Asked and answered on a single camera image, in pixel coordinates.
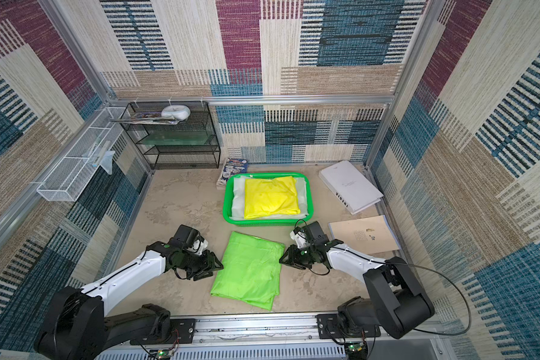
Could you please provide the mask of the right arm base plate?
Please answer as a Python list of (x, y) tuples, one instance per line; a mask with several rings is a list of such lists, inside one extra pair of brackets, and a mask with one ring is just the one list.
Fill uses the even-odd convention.
[(334, 313), (319, 313), (316, 315), (320, 339), (343, 338), (378, 338), (381, 336), (377, 325), (356, 325), (344, 315)]

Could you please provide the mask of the small yellow raincoat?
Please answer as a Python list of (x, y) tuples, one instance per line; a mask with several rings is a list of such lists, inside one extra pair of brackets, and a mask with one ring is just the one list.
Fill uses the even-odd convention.
[(296, 180), (292, 176), (244, 181), (244, 219), (301, 213)]

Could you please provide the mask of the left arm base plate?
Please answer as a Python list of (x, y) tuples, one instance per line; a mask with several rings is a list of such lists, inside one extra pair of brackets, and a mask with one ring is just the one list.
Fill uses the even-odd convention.
[(171, 318), (169, 323), (166, 320), (161, 321), (156, 330), (139, 339), (131, 340), (130, 345), (191, 344), (196, 321), (194, 318)]

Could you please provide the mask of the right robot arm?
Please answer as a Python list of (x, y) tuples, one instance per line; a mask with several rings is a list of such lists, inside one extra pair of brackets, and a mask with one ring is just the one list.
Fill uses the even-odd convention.
[(334, 339), (375, 338), (380, 330), (399, 339), (435, 315), (434, 304), (402, 258), (381, 259), (352, 249), (342, 241), (330, 240), (319, 223), (296, 225), (290, 233), (295, 241), (279, 263), (299, 270), (322, 264), (361, 281), (369, 297), (356, 296), (337, 307), (336, 318), (322, 327)]

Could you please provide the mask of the lime green raincoat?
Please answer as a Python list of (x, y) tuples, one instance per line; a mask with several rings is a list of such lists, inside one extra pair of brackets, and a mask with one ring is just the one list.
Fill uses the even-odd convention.
[(211, 295), (242, 301), (270, 311), (280, 294), (285, 245), (240, 232), (232, 232)]

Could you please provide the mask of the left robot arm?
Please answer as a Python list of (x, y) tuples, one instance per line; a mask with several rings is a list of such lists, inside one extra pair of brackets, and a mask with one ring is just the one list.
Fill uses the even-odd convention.
[(198, 281), (222, 270), (222, 262), (207, 247), (197, 229), (181, 225), (169, 241), (146, 246), (141, 255), (100, 280), (81, 288), (66, 286), (52, 297), (34, 350), (48, 359), (95, 359), (127, 341), (176, 347), (182, 332), (173, 326), (167, 309), (144, 304), (129, 313), (109, 313), (133, 291), (169, 271)]

